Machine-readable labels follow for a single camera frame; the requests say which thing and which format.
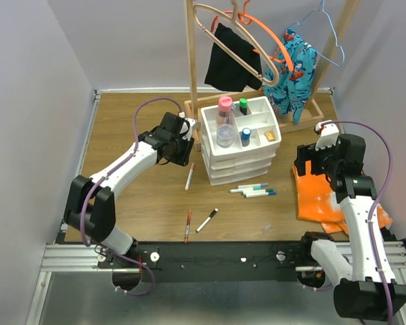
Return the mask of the pink cap white marker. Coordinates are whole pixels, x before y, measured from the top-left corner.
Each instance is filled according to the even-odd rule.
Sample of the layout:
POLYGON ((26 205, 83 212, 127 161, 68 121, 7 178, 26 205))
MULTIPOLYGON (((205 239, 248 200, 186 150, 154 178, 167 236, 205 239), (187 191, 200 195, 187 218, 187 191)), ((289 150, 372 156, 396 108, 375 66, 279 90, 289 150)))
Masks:
POLYGON ((189 170, 189 173, 188 173, 188 176, 187 176, 187 181, 186 181, 186 183, 185 183, 185 191, 187 192, 187 191, 189 191, 189 188, 190 188, 190 185, 191 185, 191 181, 192 181, 192 177, 193 177, 193 174, 194 174, 194 170, 195 170, 195 163, 193 162, 192 164, 191 164, 191 167, 190 167, 190 170, 189 170))

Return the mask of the blue cap clear tube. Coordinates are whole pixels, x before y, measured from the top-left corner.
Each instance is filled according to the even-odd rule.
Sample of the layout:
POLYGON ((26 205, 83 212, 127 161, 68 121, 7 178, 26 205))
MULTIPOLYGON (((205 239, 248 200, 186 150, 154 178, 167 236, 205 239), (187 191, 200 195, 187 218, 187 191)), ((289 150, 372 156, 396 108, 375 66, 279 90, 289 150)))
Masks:
POLYGON ((241 143, 243 147, 246 147, 250 144, 251 129, 243 128, 241 132, 241 143))

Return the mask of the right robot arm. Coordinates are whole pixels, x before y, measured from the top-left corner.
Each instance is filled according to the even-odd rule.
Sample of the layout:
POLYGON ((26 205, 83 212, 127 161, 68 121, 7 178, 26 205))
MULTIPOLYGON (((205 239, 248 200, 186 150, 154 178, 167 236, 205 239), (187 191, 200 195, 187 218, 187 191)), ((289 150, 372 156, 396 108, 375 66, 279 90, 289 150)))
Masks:
POLYGON ((334 307, 342 318, 392 324, 406 303, 406 286, 398 284, 384 250, 378 223, 378 193, 373 179, 363 173, 365 140, 337 135, 328 146, 301 145, 294 161, 299 176, 324 175, 336 195, 348 226, 352 261, 337 249, 328 235, 307 232, 298 247, 305 265, 316 262, 334 287, 334 307))

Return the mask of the black green highlighter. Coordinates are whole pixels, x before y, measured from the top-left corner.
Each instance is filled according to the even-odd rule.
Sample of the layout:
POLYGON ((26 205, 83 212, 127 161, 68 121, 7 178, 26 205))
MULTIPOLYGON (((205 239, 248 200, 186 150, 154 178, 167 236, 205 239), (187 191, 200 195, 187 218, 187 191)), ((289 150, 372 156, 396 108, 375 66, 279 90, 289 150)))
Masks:
POLYGON ((240 112, 246 116, 249 114, 249 109, 248 109, 248 100, 246 98, 240 98, 239 101, 239 108, 240 112))

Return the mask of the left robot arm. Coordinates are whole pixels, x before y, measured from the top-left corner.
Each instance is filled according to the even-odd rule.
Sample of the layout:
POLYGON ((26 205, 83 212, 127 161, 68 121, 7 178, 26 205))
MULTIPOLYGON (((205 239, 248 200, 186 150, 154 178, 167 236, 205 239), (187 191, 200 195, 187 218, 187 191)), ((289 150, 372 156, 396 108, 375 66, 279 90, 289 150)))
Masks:
POLYGON ((121 267, 136 261, 137 241, 116 224, 116 199, 146 169, 164 159, 186 166, 194 145, 192 133, 197 121, 183 113, 165 113, 157 127, 137 136, 137 141, 112 164, 90 177, 75 177, 68 193, 64 223, 78 230, 84 239, 113 252, 121 267))

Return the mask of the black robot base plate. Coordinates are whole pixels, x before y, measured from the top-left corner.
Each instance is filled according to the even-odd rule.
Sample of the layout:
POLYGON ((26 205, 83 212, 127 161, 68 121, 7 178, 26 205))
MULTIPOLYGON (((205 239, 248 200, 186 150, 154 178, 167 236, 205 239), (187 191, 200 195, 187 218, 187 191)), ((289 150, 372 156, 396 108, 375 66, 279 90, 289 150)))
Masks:
POLYGON ((134 288, 140 282, 299 282, 327 288, 322 267, 300 241, 140 242, 131 263, 96 248, 98 267, 115 269, 113 283, 134 288))

